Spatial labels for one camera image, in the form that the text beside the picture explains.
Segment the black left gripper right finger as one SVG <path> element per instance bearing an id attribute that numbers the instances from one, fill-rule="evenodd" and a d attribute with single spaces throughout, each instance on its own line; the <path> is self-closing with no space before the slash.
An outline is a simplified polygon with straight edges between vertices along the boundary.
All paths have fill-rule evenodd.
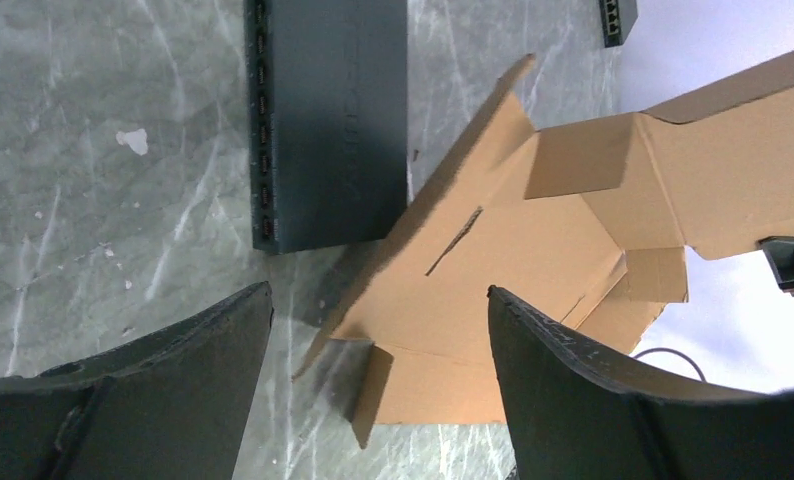
<path id="1" fill-rule="evenodd" d="M 794 390 L 642 363 L 488 291 L 490 345 L 522 479 L 794 479 Z"/>

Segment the brown cardboard box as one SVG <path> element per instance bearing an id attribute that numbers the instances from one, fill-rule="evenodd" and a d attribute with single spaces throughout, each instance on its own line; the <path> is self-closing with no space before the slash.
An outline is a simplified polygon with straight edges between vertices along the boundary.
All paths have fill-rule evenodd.
<path id="1" fill-rule="evenodd" d="M 353 429 L 504 421 L 487 289 L 629 352 L 686 255 L 794 237 L 794 50 L 640 112 L 537 129 L 496 87 L 312 341 L 372 351 Z"/>

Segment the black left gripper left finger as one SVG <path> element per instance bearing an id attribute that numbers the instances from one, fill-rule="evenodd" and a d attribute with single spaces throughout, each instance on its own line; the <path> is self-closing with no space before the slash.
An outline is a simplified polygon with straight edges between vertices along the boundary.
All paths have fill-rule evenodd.
<path id="1" fill-rule="evenodd" d="M 268 344 L 266 282 L 103 353 L 0 378 L 0 479 L 228 479 Z"/>

